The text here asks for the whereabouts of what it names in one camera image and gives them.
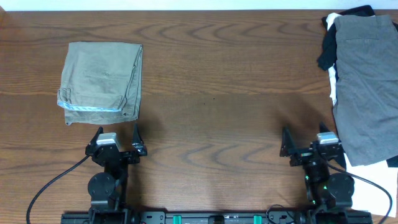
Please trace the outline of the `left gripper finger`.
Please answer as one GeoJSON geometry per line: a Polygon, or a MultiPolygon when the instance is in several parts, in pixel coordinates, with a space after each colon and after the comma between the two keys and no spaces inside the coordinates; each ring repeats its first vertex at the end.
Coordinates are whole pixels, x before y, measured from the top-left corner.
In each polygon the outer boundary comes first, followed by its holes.
{"type": "Polygon", "coordinates": [[[139,128],[138,128],[137,123],[134,124],[132,146],[135,148],[135,150],[137,151],[137,154],[139,156],[147,155],[147,147],[144,144],[144,141],[142,140],[141,135],[139,134],[139,128]]]}
{"type": "Polygon", "coordinates": [[[100,134],[103,134],[103,128],[100,126],[92,138],[92,140],[88,143],[88,148],[91,149],[92,147],[95,147],[97,145],[96,141],[99,138],[100,134]]]}

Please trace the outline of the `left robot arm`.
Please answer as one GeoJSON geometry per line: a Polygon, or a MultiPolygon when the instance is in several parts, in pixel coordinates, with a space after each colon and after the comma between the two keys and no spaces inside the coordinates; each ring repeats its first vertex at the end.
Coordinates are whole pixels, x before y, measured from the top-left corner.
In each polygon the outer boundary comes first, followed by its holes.
{"type": "Polygon", "coordinates": [[[140,163],[147,155],[147,148],[134,125],[132,149],[120,151],[121,145],[116,133],[104,133],[98,128],[85,149],[92,161],[104,168],[88,182],[91,207],[88,212],[89,224],[136,224],[140,215],[126,205],[128,166],[140,163]]]}

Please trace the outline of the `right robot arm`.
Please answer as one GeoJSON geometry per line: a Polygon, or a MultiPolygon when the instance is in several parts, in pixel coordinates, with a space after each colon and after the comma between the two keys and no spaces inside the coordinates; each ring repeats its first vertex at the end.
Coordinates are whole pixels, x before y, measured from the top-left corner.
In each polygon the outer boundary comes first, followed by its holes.
{"type": "Polygon", "coordinates": [[[295,212],[294,223],[348,223],[354,180],[347,174],[330,173],[329,161],[342,152],[340,140],[324,124],[309,147],[297,147],[288,128],[282,129],[280,156],[290,158],[290,166],[300,166],[305,173],[307,198],[314,207],[295,212]]]}

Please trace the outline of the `white garment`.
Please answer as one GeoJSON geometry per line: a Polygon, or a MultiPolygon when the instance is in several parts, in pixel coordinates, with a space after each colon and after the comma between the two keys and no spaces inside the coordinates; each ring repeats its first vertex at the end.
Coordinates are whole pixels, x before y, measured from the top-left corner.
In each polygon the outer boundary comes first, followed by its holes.
{"type": "Polygon", "coordinates": [[[353,208],[396,215],[397,29],[391,17],[331,13],[336,60],[329,70],[333,116],[348,172],[355,175],[353,208]]]}

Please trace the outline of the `folded khaki shorts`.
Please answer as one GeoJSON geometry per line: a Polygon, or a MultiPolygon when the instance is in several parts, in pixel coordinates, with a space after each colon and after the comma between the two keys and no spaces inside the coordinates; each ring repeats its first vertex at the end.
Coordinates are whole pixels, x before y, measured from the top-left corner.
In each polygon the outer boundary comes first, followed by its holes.
{"type": "Polygon", "coordinates": [[[142,98],[143,46],[71,42],[57,104],[65,122],[115,124],[137,120],[142,98]]]}

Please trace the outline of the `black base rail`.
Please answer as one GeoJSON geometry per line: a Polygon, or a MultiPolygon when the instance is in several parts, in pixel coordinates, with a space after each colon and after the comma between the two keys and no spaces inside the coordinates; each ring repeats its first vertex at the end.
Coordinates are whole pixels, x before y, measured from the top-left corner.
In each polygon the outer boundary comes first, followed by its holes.
{"type": "Polygon", "coordinates": [[[264,213],[167,213],[142,212],[127,215],[93,215],[65,213],[61,224],[90,223],[138,223],[138,224],[266,224],[266,223],[323,223],[323,224],[372,224],[368,212],[318,213],[312,217],[308,212],[271,210],[264,213]]]}

